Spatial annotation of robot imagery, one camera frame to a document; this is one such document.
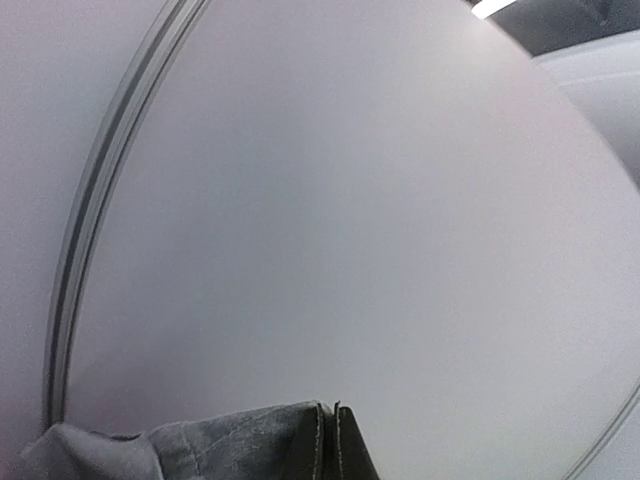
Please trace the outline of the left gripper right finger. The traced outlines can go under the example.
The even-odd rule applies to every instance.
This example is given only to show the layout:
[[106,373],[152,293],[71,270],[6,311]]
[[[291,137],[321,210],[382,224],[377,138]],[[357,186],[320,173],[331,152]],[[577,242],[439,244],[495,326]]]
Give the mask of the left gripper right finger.
[[334,477],[340,480],[380,480],[353,410],[334,405]]

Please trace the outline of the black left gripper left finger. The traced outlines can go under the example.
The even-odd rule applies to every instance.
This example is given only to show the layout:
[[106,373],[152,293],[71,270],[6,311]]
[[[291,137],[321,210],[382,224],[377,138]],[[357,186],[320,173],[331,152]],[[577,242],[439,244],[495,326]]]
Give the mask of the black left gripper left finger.
[[335,420],[332,411],[315,403],[298,423],[284,464],[284,478],[330,480],[335,471]]

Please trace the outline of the grey garment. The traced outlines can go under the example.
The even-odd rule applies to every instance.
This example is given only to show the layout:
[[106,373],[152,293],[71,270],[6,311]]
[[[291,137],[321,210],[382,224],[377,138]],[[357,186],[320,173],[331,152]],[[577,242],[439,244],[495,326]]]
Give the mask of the grey garment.
[[298,423],[318,402],[280,405],[108,436],[57,424],[26,447],[8,479],[285,479]]

